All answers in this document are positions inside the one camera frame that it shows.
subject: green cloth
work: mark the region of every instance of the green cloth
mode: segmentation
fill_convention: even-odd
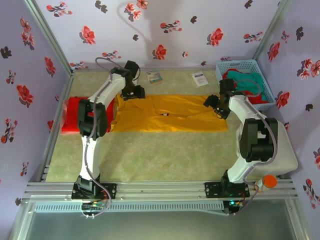
[[[251,72],[249,74],[245,74],[245,73],[240,73],[237,71],[228,71],[226,76],[229,79],[233,79],[235,82],[239,81],[239,80],[245,80],[245,79],[250,79],[252,81],[255,81],[260,86],[262,100],[268,101],[268,99],[265,95],[265,91],[264,91],[264,80],[262,79],[262,77],[260,76],[259,73]],[[257,86],[251,81],[237,82],[236,90],[237,91],[249,91],[249,92],[253,93],[254,95],[259,93]]]

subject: small card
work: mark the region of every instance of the small card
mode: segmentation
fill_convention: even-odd
[[[192,77],[197,84],[198,87],[208,84],[208,80],[206,79],[204,73],[202,71],[196,72],[192,74]]]
[[[146,77],[151,84],[161,83],[163,80],[159,71],[147,71]]]

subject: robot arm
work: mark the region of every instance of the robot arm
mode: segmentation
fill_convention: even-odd
[[[204,105],[211,106],[223,119],[226,119],[232,111],[241,121],[236,131],[238,159],[222,177],[227,182],[241,184],[244,182],[245,174],[248,174],[253,165],[267,162],[274,153],[271,135],[260,117],[270,126],[276,141],[278,141],[278,124],[282,123],[259,113],[242,92],[236,92],[232,79],[223,80],[220,83],[220,97],[211,95]]]
[[[112,74],[108,77],[107,81],[101,88],[88,99],[82,99],[78,106],[78,127],[80,129],[83,153],[82,153],[82,166],[77,181],[74,184],[73,191],[77,192],[80,196],[88,198],[96,197],[101,189],[93,181],[92,177],[100,181],[100,143],[102,137],[107,132],[108,121],[106,116],[106,106],[108,106],[115,96],[121,93],[124,100],[134,98],[145,98],[145,90],[133,84],[133,77],[136,75],[139,66],[132,61],[128,61],[124,68],[115,67],[110,72]],[[94,101],[96,127],[93,136],[88,141],[87,151],[87,138],[90,136],[94,128],[94,117],[92,115]],[[87,171],[87,167],[91,172],[92,177]]]

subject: cable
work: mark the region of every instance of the cable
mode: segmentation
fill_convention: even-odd
[[[138,75],[135,79],[132,79],[132,81],[135,81],[135,80],[137,80],[137,79],[140,77],[141,69],[140,69],[140,67],[139,67],[139,66],[138,66],[138,68],[139,68],[139,75]]]
[[[95,59],[95,62],[100,66],[102,67],[99,63],[98,63],[98,59],[105,59],[105,60],[108,60],[106,58],[103,58],[103,57],[97,57]],[[94,101],[93,101],[93,128],[92,128],[92,131],[90,133],[90,135],[86,138],[86,144],[85,144],[85,148],[84,148],[84,165],[85,165],[85,169],[88,173],[88,175],[90,176],[90,178],[92,179],[92,181],[98,185],[100,188],[102,188],[103,191],[105,191],[105,193],[107,194],[108,198],[109,198],[109,204],[107,204],[107,200],[105,201],[105,206],[104,206],[104,209],[98,213],[92,213],[92,215],[85,215],[83,211],[82,214],[87,217],[87,218],[94,218],[94,217],[97,217],[99,216],[100,214],[102,214],[103,212],[105,212],[107,209],[110,208],[111,206],[111,203],[112,203],[112,198],[111,198],[111,194],[110,192],[107,190],[107,188],[105,188],[102,184],[100,184],[98,181],[96,181],[94,179],[94,177],[92,176],[92,172],[90,171],[89,169],[89,166],[88,166],[88,161],[87,161],[87,152],[88,152],[88,147],[89,147],[89,142],[90,142],[90,138],[92,138],[92,136],[95,134],[95,131],[97,129],[97,114],[96,114],[96,103],[97,103],[97,100],[98,98],[100,97],[100,95],[102,94],[102,92],[111,84],[111,82],[113,81],[113,75],[112,73],[107,69],[107,68],[104,68],[102,67],[103,69],[106,69],[108,72],[109,72],[109,75],[110,75],[110,80],[107,82],[107,84],[97,93],[97,95],[95,96],[94,98]]]
[[[268,123],[266,122],[266,120],[261,116],[260,112],[255,108],[253,107],[249,102],[248,102],[248,97],[246,97],[244,99],[244,103],[251,109],[253,110],[256,115],[261,119],[261,121],[264,123],[266,129],[268,130],[270,136],[271,136],[271,139],[272,139],[272,143],[273,143],[273,155],[271,157],[271,160],[267,161],[267,162],[259,162],[259,163],[255,163],[254,165],[252,165],[243,175],[243,182],[245,184],[248,184],[248,185],[251,185],[253,187],[256,187],[256,190],[255,190],[255,193],[252,195],[252,197],[249,199],[249,201],[236,213],[236,214],[239,214],[241,211],[243,211],[251,202],[252,200],[256,197],[256,195],[258,194],[258,191],[259,191],[259,186],[255,183],[251,183],[251,182],[248,182],[247,181],[247,176],[251,173],[251,171],[256,167],[256,166],[266,166],[266,165],[269,165],[271,164],[275,158],[276,158],[276,155],[277,155],[277,152],[278,152],[278,147],[277,147],[277,141],[276,141],[276,137],[274,135],[274,133],[272,132],[272,129],[270,128],[270,126],[268,125]]]
[[[111,59],[109,59],[109,58],[106,58],[106,57],[96,57],[95,58],[95,63],[100,67],[100,68],[102,68],[102,69],[105,69],[105,70],[107,70],[108,72],[109,72],[109,74],[110,74],[110,71],[109,71],[109,69],[107,69],[107,68],[105,68],[104,66],[102,66],[100,63],[98,63],[98,59],[103,59],[103,60],[107,60],[107,61],[109,61],[109,62],[111,62],[111,63],[113,63],[113,64],[115,64],[115,65],[117,65],[119,68],[122,68],[122,66],[120,66],[118,63],[116,63],[115,61],[112,61]]]

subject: blue basket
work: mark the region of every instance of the blue basket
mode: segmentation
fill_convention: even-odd
[[[232,61],[220,61],[216,64],[215,68],[215,76],[218,80],[218,83],[223,79],[223,74],[226,73],[228,69],[237,69],[238,71],[249,74],[249,73],[259,73],[263,79],[263,90],[264,94],[268,100],[268,103],[255,104],[254,106],[259,111],[267,110],[271,106],[276,104],[276,100],[274,95],[272,94],[268,83],[260,71],[258,63],[256,60],[232,60]]]

